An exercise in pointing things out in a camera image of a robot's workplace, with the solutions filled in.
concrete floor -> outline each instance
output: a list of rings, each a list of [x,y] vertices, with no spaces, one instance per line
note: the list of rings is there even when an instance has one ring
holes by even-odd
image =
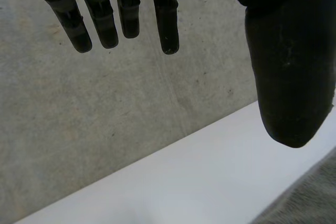
[[[42,0],[0,0],[0,224],[12,223],[257,99],[236,0],[179,0],[161,51],[152,0],[138,38],[77,53]],[[116,1],[112,0],[114,10]]]

white board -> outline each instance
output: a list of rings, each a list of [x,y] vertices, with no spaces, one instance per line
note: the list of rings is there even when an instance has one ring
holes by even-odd
[[[291,149],[253,103],[17,224],[246,224],[336,146],[335,122]]]

